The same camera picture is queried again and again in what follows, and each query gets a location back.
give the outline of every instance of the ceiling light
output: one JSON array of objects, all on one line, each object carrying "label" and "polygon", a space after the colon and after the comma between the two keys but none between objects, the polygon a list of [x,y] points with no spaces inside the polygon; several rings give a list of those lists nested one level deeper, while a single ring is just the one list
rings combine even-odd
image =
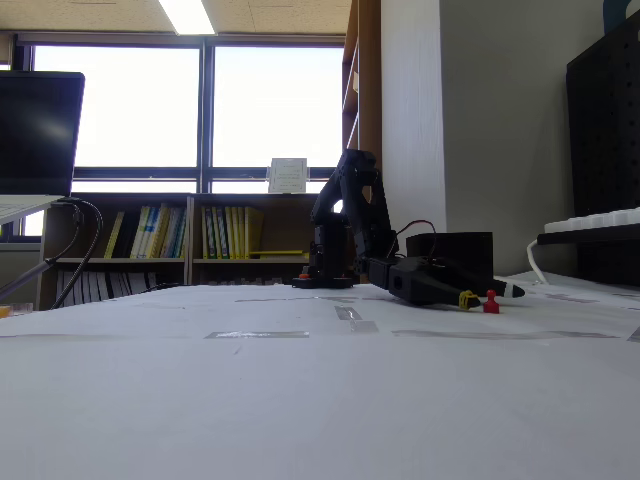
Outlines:
[{"label": "ceiling light", "polygon": [[214,34],[201,0],[160,0],[178,35]]}]

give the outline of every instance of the laptop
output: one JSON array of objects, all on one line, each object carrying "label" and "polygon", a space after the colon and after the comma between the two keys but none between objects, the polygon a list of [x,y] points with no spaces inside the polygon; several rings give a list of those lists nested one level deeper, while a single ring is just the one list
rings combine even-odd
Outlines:
[{"label": "laptop", "polygon": [[0,225],[71,194],[84,75],[0,72]]}]

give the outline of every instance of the window frame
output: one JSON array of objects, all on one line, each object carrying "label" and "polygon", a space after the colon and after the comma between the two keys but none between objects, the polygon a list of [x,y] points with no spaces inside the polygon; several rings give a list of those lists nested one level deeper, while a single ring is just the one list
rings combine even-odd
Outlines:
[{"label": "window frame", "polygon": [[[122,181],[194,181],[197,193],[212,193],[212,182],[264,182],[268,167],[215,167],[213,160],[214,92],[216,47],[264,48],[343,48],[342,35],[241,35],[177,36],[172,34],[131,33],[18,33],[14,35],[11,70],[33,71],[36,47],[110,47],[110,48],[197,48],[200,52],[198,87],[198,145],[195,167],[75,167],[74,180]],[[327,181],[333,167],[310,167],[310,181]],[[22,231],[22,220],[18,232]],[[15,234],[5,229],[1,242],[39,241],[40,237]]]}]

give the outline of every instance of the bookshelf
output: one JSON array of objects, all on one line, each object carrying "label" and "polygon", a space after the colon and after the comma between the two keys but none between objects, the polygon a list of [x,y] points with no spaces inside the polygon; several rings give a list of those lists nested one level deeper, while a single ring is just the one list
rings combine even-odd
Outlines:
[{"label": "bookshelf", "polygon": [[207,285],[209,282],[240,283],[256,278],[281,278],[289,282],[302,271],[308,261],[300,259],[203,259],[202,207],[253,207],[264,213],[261,250],[309,251],[314,226],[311,210],[316,194],[200,194],[191,197],[190,236],[192,262],[188,282],[190,285]]},{"label": "bookshelf", "polygon": [[[85,271],[87,272],[127,272],[156,274],[158,283],[185,283],[188,266],[188,247],[185,258],[104,258],[111,230],[118,212],[139,215],[143,206],[159,207],[166,203],[169,207],[180,207],[189,214],[189,196],[187,194],[120,194],[92,193],[77,194],[78,198],[94,204],[102,214],[103,231]],[[80,230],[76,244],[67,254],[58,260],[58,265],[44,272],[38,278],[36,310],[48,310],[56,300],[58,272],[72,272],[82,261],[95,236],[97,224],[90,211],[85,211],[85,226]],[[71,243],[75,233],[72,207],[52,207],[45,212],[40,260],[51,258]],[[185,242],[189,242],[189,231],[185,231]]]},{"label": "bookshelf", "polygon": [[382,169],[380,0],[353,0],[342,60],[342,145],[366,150]]},{"label": "bookshelf", "polygon": [[[210,282],[240,283],[241,279],[255,281],[280,278],[289,282],[307,264],[300,258],[213,260],[203,259],[201,208],[203,206],[253,207],[264,213],[261,237],[262,250],[309,251],[313,240],[314,226],[311,210],[316,194],[78,194],[83,200],[94,204],[102,213],[104,230],[93,258],[86,267],[87,272],[150,273],[157,276],[157,283],[184,283],[185,285],[207,285]],[[108,258],[107,249],[111,230],[118,212],[140,213],[143,206],[166,203],[169,207],[186,209],[185,258]],[[38,279],[36,309],[49,309],[56,299],[59,271],[74,271],[86,254],[95,235],[96,222],[86,212],[85,227],[81,230],[76,245]],[[41,260],[60,253],[73,238],[73,208],[53,207],[45,212],[44,230],[40,250]]]}]

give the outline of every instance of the red wire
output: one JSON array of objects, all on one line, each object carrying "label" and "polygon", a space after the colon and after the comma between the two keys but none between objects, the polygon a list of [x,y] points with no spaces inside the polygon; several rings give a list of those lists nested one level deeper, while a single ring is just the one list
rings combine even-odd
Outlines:
[{"label": "red wire", "polygon": [[398,233],[396,233],[396,238],[393,239],[393,243],[391,244],[391,248],[389,249],[389,253],[387,253],[387,258],[389,258],[389,256],[391,255],[391,252],[393,251],[393,247],[395,246],[396,242],[398,241],[398,235],[400,235],[401,233],[406,232],[407,230],[409,230],[414,225],[417,225],[418,223],[426,223],[428,225],[431,225],[431,229],[433,230],[433,246],[431,247],[431,251],[429,252],[429,262],[431,262],[431,260],[433,259],[433,252],[435,252],[435,250],[436,250],[436,240],[437,240],[438,234],[436,233],[436,227],[429,220],[414,220],[413,222],[410,222],[402,230],[400,230]]}]

